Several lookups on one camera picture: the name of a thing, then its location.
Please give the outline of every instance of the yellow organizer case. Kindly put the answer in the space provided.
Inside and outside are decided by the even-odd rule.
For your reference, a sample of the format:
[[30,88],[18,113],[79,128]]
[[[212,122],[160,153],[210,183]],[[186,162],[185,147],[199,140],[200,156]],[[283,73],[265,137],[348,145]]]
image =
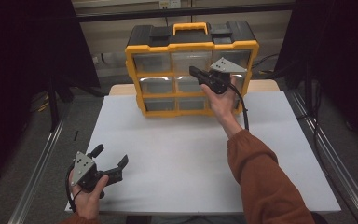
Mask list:
[[[223,57],[246,68],[246,73],[231,74],[243,97],[258,48],[246,21],[135,26],[125,52],[137,104],[145,116],[212,115],[198,80],[189,74],[189,66],[209,71],[210,65]],[[237,100],[234,112],[241,111]]]

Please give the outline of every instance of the metal bracket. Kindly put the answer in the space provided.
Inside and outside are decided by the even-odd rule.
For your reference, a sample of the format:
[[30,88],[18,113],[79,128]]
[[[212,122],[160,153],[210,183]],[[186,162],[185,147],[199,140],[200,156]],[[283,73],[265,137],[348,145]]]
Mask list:
[[78,151],[75,158],[75,168],[72,175],[71,185],[76,185],[93,165],[95,165],[95,162],[92,158]]
[[222,72],[222,73],[246,73],[247,69],[242,68],[239,65],[236,65],[235,63],[232,63],[229,60],[226,60],[225,58],[221,58],[217,60],[217,62],[213,63],[211,65],[211,69]]

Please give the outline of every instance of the metal rail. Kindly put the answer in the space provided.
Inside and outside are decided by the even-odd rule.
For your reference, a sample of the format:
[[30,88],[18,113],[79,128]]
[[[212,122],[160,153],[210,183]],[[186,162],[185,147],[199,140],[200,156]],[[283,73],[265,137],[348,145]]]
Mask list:
[[50,158],[51,152],[53,151],[55,144],[60,136],[63,122],[69,114],[71,104],[64,104],[62,109],[62,119],[60,120],[57,128],[53,133],[50,133],[48,136],[48,141],[45,144],[45,147],[40,155],[39,161],[34,168],[34,172],[31,175],[28,184],[22,193],[19,202],[12,213],[8,224],[21,224],[24,222],[28,211],[30,209],[31,203],[36,195],[36,189],[39,185],[40,180],[42,179],[43,173],[45,173],[46,166],[48,164],[48,160]]
[[[304,106],[304,100],[302,99],[301,95],[298,92],[292,93],[293,99],[296,102],[296,106],[301,111],[302,114],[306,114],[307,110]],[[315,128],[315,119],[307,118],[307,123],[312,132],[314,132]],[[345,167],[342,160],[339,158],[338,154],[334,150],[331,143],[328,141],[326,135],[324,134],[322,128],[319,128],[317,133],[317,141],[321,146],[324,155],[329,160],[330,164],[332,165],[333,169],[337,173],[339,180],[341,181],[342,185],[344,186],[345,190],[351,197],[351,200],[355,204],[358,210],[358,184],[353,179],[351,174],[348,172],[347,168]]]
[[79,14],[75,17],[57,17],[57,18],[48,17],[48,18],[33,19],[31,21],[32,22],[120,21],[120,20],[132,20],[132,19],[212,15],[212,14],[227,14],[227,13],[283,11],[283,10],[293,10],[298,7],[317,7],[321,5],[322,5],[322,1],[312,1],[312,2],[300,2],[300,3],[294,2],[294,3],[244,5],[244,6],[235,6],[235,7],[187,7],[187,8],[172,8],[166,10],[157,9],[157,10],[118,12],[118,13]]

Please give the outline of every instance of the white wall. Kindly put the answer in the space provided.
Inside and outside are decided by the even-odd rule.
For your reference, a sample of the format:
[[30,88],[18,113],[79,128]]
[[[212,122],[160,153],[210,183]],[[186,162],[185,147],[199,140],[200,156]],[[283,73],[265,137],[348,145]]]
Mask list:
[[[252,4],[267,4],[294,2],[294,0],[182,0],[182,7],[224,7],[241,6]],[[153,0],[73,0],[77,14],[88,13],[107,13],[107,12],[126,12],[159,9],[158,1]],[[279,53],[287,24],[289,22],[291,11],[271,11],[271,12],[250,12],[221,15],[193,16],[193,21],[207,21],[210,24],[222,24],[227,21],[248,21],[257,41],[260,44],[260,50],[257,59],[270,54]],[[190,17],[168,18],[168,24],[178,22],[190,22]],[[106,57],[111,60],[125,59],[124,49],[126,48],[131,30],[135,25],[151,24],[155,26],[165,26],[165,18],[125,20],[125,21],[96,21],[83,22],[81,27],[89,45],[91,54],[99,56],[101,53],[109,53]],[[113,75],[120,74],[125,69],[124,62],[111,64],[114,67]],[[97,64],[101,69],[112,69],[106,67],[106,64]],[[99,76],[107,76],[112,71],[105,70],[99,72]]]

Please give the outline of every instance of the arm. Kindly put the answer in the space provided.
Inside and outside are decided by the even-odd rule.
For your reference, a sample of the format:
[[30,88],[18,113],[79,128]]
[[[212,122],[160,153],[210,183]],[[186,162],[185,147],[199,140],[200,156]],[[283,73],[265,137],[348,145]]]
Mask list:
[[[72,179],[73,171],[71,172],[69,179]],[[72,194],[77,194],[75,205],[77,212],[74,213],[70,218],[61,222],[61,224],[99,224],[98,214],[100,210],[100,193],[106,186],[109,180],[109,176],[103,176],[95,186],[93,192],[87,193],[82,190],[78,185],[72,187]]]
[[243,130],[233,115],[235,92],[216,95],[201,85],[208,96],[228,142],[228,164],[241,185],[243,211],[248,223],[313,223],[300,193],[278,165],[275,153]]

